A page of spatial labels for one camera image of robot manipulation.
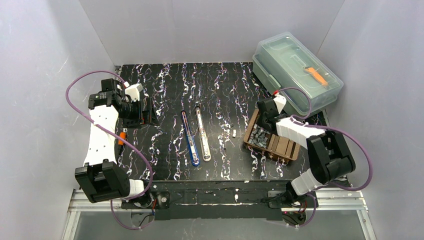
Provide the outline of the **brown wooden tray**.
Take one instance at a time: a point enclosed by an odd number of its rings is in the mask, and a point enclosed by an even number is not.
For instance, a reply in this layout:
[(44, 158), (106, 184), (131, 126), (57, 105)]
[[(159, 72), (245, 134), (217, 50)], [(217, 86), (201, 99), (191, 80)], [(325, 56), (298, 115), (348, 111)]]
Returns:
[(268, 158), (273, 161), (284, 162), (285, 164), (287, 164), (289, 161), (296, 161), (299, 156), (301, 146), (286, 137), (278, 136), (270, 132), (270, 139), (267, 148), (257, 147), (248, 143), (248, 137), (252, 131), (252, 128), (257, 124), (258, 113), (259, 110), (255, 109), (247, 126), (243, 138), (245, 146), (252, 147), (256, 150), (264, 152)]

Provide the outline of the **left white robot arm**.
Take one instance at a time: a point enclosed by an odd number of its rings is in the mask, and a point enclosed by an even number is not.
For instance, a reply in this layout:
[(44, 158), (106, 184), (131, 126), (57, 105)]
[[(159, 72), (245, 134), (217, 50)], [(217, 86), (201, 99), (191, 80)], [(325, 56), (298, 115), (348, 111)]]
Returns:
[(101, 81), (101, 91), (88, 100), (90, 126), (89, 144), (82, 167), (74, 176), (91, 203), (139, 197), (145, 190), (143, 180), (130, 179), (118, 166), (117, 158), (124, 145), (124, 136), (115, 137), (119, 120), (127, 129), (158, 125), (152, 99), (141, 100), (140, 83), (120, 83), (109, 78)]

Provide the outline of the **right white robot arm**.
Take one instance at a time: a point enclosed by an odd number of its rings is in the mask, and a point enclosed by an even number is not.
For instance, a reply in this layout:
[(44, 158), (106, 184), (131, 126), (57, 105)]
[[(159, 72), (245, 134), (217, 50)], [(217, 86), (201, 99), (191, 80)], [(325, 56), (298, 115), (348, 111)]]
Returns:
[(289, 181), (285, 192), (269, 197), (268, 202), (292, 204), (331, 181), (353, 172), (356, 163), (342, 133), (310, 126), (282, 114), (284, 97), (271, 97), (257, 102), (257, 125), (299, 144), (307, 150), (309, 169)]

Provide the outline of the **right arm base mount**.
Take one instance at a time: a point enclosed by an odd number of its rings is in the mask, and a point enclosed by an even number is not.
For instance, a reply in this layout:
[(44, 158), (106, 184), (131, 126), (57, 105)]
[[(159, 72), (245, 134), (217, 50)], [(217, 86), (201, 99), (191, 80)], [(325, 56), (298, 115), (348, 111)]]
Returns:
[[(306, 217), (306, 209), (308, 208), (308, 201), (312, 203), (312, 213), (309, 218)], [(311, 192), (308, 192), (304, 195), (296, 195), (294, 191), (287, 190), (285, 192), (277, 193), (275, 196), (268, 196), (259, 200), (262, 204), (268, 204), (271, 208), (271, 205), (274, 207), (281, 208), (282, 206), (294, 206), (296, 202), (300, 203), (299, 210), (296, 212), (300, 217), (304, 216), (303, 219), (295, 220), (293, 217), (289, 221), (288, 226), (293, 228), (301, 228), (308, 225), (314, 218), (317, 208), (319, 206), (316, 195)]]

